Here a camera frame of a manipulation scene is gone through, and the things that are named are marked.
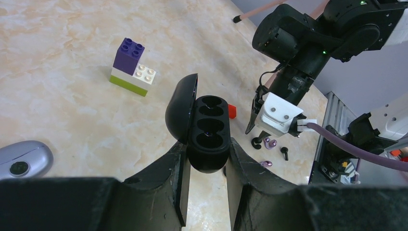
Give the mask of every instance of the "gray computer mouse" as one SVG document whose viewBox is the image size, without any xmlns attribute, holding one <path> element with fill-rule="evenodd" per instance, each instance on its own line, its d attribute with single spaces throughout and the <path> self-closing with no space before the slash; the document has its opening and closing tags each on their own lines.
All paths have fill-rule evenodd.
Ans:
<svg viewBox="0 0 408 231">
<path fill-rule="evenodd" d="M 0 180 L 43 176 L 54 158 L 50 148 L 39 141 L 22 141 L 0 148 Z"/>
</svg>

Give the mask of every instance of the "red block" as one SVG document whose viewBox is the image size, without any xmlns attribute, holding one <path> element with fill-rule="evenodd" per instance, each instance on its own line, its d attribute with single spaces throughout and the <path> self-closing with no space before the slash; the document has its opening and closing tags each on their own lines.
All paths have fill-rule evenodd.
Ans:
<svg viewBox="0 0 408 231">
<path fill-rule="evenodd" d="M 230 119 L 237 117 L 237 107 L 231 104 L 228 104 L 228 116 Z"/>
</svg>

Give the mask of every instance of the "purple lego block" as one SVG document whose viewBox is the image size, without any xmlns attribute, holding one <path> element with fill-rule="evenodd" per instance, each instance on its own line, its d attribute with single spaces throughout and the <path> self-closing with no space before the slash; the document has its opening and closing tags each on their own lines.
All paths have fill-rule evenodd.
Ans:
<svg viewBox="0 0 408 231">
<path fill-rule="evenodd" d="M 114 68 L 133 75 L 143 51 L 144 46 L 133 42 L 130 38 L 125 38 L 117 49 Z"/>
</svg>

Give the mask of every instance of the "black cable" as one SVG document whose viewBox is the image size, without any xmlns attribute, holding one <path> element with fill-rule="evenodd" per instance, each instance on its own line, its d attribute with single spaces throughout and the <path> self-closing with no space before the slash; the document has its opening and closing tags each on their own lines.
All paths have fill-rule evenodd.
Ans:
<svg viewBox="0 0 408 231">
<path fill-rule="evenodd" d="M 263 84 L 262 84 L 262 76 L 264 76 L 265 74 L 273 74 L 273 73 L 276 73 L 277 71 L 278 71 L 278 69 L 275 69 L 275 70 L 273 70 L 273 71 L 267 71 L 267 72 L 262 73 L 262 74 L 261 74 L 261 77 L 259 77 L 259 85 L 260 85 L 260 86 L 263 85 Z"/>
</svg>

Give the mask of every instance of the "beige marble surface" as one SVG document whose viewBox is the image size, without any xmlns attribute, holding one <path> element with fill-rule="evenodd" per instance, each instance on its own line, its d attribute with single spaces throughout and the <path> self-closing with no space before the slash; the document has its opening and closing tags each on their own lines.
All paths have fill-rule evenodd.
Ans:
<svg viewBox="0 0 408 231">
<path fill-rule="evenodd" d="M 217 95 L 238 108 L 231 134 L 271 171 L 307 183 L 318 135 L 285 135 L 256 151 L 245 136 L 259 75 L 276 63 L 252 49 L 255 26 L 231 19 L 229 0 L 6 0 L 0 2 L 0 146 L 39 140 L 53 151 L 54 176 L 113 176 L 140 171 L 175 142 L 164 113 L 176 83 L 199 74 L 198 96 Z M 111 84 L 124 37 L 142 43 L 143 64 L 158 71 L 145 98 Z M 325 97 L 312 87 L 300 103 L 321 123 Z M 230 230 L 221 172 L 191 171 L 187 227 Z"/>
</svg>

